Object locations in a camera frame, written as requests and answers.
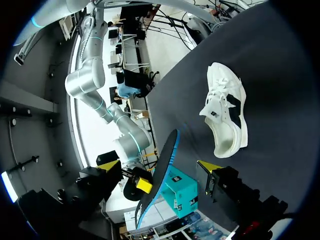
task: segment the black table surface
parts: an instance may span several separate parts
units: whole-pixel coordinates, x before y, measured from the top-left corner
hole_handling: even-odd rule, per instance
[[[229,158],[214,156],[214,137],[199,116],[208,93],[207,69],[225,64],[246,91],[248,147]],[[242,181],[288,203],[295,212],[313,181],[320,143],[317,76],[291,26],[269,3],[239,14],[185,56],[147,96],[158,150],[173,129],[181,132],[173,165],[196,178],[203,160],[239,171]],[[199,189],[199,210],[231,231],[217,203]]]

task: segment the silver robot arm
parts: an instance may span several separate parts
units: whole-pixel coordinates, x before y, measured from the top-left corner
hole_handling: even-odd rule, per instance
[[[149,133],[136,125],[118,106],[109,107],[97,90],[105,84],[102,50],[108,25],[104,21],[104,10],[97,9],[91,16],[86,16],[81,24],[82,38],[77,53],[77,70],[65,80],[67,93],[94,109],[107,124],[114,121],[123,134],[114,141],[114,148],[123,166],[137,166],[139,153],[151,143]]]

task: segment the teal box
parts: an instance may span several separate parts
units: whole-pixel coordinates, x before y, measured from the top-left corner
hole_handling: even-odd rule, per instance
[[[198,209],[197,181],[175,167],[171,167],[161,195],[178,218]]]

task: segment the gray wall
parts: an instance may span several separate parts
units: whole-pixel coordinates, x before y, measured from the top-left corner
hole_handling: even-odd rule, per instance
[[[33,114],[30,118],[17,118],[17,125],[11,129],[16,159],[25,162],[31,156],[39,155],[39,163],[28,164],[25,172],[14,172],[11,181],[18,196],[32,189],[38,191],[44,188],[56,197],[57,189],[70,185],[80,170],[69,131],[64,87],[74,41],[66,42],[59,24],[55,22],[39,32],[34,43],[36,45],[23,66],[13,60],[22,46],[13,48],[1,80],[57,103],[59,114]],[[49,78],[49,70],[54,72],[55,77]],[[0,99],[0,103],[5,102],[5,99]],[[48,118],[54,120],[54,127],[48,127]],[[8,134],[8,116],[0,116],[0,142],[0,168],[5,171],[15,166]],[[63,162],[63,167],[57,168],[58,161]]]

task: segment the white sneaker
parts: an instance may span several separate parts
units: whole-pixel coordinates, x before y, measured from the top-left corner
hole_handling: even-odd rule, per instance
[[[227,66],[214,62],[208,67],[209,92],[199,115],[214,136],[214,155],[228,158],[248,145],[244,118],[246,92],[240,79]]]

